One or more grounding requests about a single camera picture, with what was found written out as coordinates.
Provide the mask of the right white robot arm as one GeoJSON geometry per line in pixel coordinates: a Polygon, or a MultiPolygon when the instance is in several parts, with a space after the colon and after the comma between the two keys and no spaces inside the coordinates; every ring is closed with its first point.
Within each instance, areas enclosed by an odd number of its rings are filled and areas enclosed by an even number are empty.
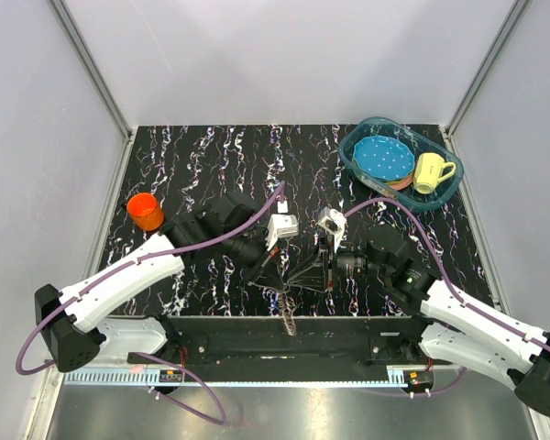
{"type": "Polygon", "coordinates": [[[513,391],[530,409],[550,417],[550,330],[526,324],[450,286],[427,267],[410,240],[389,225],[364,245],[336,249],[323,236],[314,253],[289,273],[293,287],[328,293],[340,278],[366,281],[425,329],[398,340],[403,360],[425,357],[458,364],[513,391]]]}

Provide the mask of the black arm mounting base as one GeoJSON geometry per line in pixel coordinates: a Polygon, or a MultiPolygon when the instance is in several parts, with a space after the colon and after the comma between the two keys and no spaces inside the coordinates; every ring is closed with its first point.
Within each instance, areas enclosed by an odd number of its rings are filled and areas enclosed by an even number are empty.
{"type": "Polygon", "coordinates": [[[428,322],[414,317],[186,316],[163,318],[167,342],[151,354],[202,366],[226,358],[348,358],[365,365],[425,365],[428,322]]]}

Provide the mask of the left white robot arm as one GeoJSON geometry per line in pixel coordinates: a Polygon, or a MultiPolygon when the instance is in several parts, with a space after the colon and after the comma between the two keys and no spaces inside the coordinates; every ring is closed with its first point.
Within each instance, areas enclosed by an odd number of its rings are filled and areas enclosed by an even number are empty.
{"type": "Polygon", "coordinates": [[[226,195],[165,221],[138,248],[86,280],[58,289],[51,284],[34,294],[37,328],[51,355],[49,366],[67,373],[96,358],[145,352],[168,363],[179,354],[180,341],[157,318],[118,322],[110,313],[153,284],[183,273],[198,257],[220,254],[250,270],[251,284],[261,281],[269,260],[285,237],[298,233],[278,189],[263,206],[242,192],[226,195]]]}

